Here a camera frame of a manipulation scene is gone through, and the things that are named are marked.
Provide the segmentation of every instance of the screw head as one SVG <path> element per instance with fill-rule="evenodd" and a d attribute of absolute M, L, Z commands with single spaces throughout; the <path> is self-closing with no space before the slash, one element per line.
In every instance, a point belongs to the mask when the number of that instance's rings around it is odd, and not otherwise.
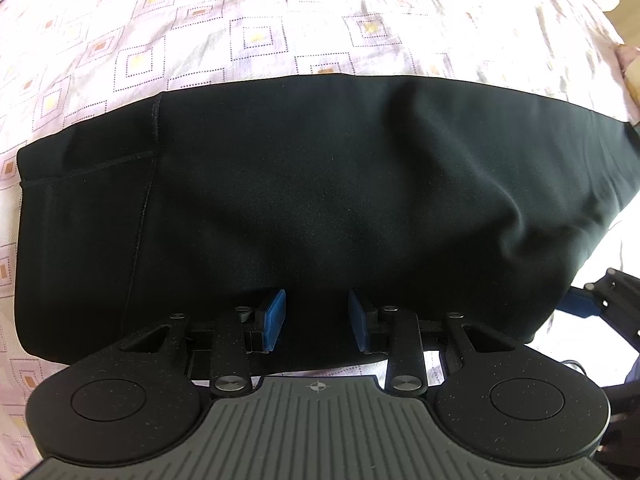
<path fill-rule="evenodd" d="M 214 385 L 222 392 L 237 392 L 246 386 L 246 381 L 237 375 L 225 375 L 217 378 Z"/>
<path fill-rule="evenodd" d="M 391 379 L 391 385 L 400 392 L 412 392 L 422 387 L 422 381 L 412 375 L 398 375 Z"/>

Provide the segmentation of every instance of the beige wall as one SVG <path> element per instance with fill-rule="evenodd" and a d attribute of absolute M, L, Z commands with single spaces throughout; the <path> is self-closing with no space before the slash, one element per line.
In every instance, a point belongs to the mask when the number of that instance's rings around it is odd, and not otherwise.
<path fill-rule="evenodd" d="M 640 46 L 640 0 L 620 0 L 606 15 L 625 43 Z"/>

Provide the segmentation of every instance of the black cloth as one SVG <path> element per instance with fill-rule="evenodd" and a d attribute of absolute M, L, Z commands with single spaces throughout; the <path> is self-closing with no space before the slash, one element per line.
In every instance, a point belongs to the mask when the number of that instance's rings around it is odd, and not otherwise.
<path fill-rule="evenodd" d="M 416 76 L 166 92 L 18 152 L 15 319 L 71 363 L 172 312 L 288 292 L 252 372 L 371 361 L 347 290 L 530 340 L 640 187 L 628 123 Z"/>

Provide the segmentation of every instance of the wrinkled sheet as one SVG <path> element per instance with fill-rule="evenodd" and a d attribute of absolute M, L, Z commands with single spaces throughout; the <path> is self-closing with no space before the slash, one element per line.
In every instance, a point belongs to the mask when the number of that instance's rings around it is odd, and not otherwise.
<path fill-rule="evenodd" d="M 37 462 L 24 409 L 60 369 L 15 333 L 19 148 L 162 91 L 334 72 L 481 82 L 637 123 L 621 42 L 593 0 L 0 2 L 0 479 Z"/>

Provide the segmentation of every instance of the ribbed surface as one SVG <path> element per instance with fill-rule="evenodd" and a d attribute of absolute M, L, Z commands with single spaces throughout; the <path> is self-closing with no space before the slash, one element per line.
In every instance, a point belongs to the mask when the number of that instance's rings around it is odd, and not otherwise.
<path fill-rule="evenodd" d="M 254 394 L 216 402 L 186 442 L 148 462 L 90 469 L 56 460 L 29 480 L 605 480 L 587 459 L 511 467 L 450 441 L 419 400 L 384 394 L 372 377 L 265 378 Z"/>

